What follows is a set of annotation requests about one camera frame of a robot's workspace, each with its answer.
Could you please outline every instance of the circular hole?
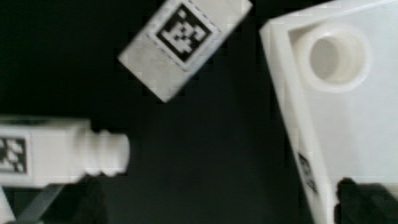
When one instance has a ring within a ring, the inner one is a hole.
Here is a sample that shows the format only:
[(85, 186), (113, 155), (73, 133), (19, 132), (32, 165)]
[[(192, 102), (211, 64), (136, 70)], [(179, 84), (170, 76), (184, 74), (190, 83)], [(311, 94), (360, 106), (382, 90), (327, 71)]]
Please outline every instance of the circular hole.
[(327, 24), (314, 28), (295, 43), (300, 74), (321, 91), (348, 91), (364, 80), (367, 42), (355, 28)]
[(339, 57), (337, 48), (328, 39), (319, 39), (311, 51), (311, 67), (319, 79), (328, 80), (335, 73)]

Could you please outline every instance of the black background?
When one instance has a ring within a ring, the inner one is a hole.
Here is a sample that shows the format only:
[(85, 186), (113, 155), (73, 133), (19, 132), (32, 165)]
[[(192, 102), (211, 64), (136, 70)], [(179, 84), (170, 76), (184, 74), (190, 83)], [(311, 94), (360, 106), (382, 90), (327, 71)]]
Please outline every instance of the black background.
[(161, 2), (0, 1), (0, 113), (87, 117), (131, 141), (110, 223), (311, 223), (257, 29), (318, 2), (257, 0), (167, 104), (115, 57)]

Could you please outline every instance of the qr-like code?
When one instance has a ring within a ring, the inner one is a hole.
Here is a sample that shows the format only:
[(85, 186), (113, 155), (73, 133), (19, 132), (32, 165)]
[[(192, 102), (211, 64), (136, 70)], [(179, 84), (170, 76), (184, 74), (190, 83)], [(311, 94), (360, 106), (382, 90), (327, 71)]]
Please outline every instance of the qr-like code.
[(26, 141), (0, 137), (0, 172), (26, 173)]
[(183, 62), (202, 46), (211, 31), (193, 15), (188, 7), (181, 4), (170, 18), (156, 32), (156, 38)]

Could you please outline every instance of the threaded end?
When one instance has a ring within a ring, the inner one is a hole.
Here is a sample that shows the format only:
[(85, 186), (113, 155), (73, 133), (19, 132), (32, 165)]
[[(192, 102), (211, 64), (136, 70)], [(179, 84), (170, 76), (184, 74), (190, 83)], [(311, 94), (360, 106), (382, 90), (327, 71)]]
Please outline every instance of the threaded end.
[(106, 176), (115, 176), (128, 167), (128, 137), (103, 131), (99, 134), (87, 132), (78, 140), (81, 168), (87, 174), (96, 176), (103, 173)]

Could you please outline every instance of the white plastic part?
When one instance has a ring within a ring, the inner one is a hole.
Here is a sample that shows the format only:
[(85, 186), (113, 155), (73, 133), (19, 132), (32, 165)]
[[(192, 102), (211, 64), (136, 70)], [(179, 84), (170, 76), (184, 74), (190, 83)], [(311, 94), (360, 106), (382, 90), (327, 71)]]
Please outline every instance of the white plastic part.
[(334, 224), (343, 177), (398, 196), (398, 0), (341, 0), (261, 29), (316, 224)]
[(16, 221), (16, 217), (9, 206), (3, 188), (0, 187), (0, 223), (7, 223), (10, 221)]
[(0, 185), (44, 187), (85, 174), (115, 176), (128, 160), (126, 136), (96, 134), (87, 120), (0, 118)]
[(167, 0), (119, 55), (161, 101), (174, 97), (252, 7), (248, 0)]

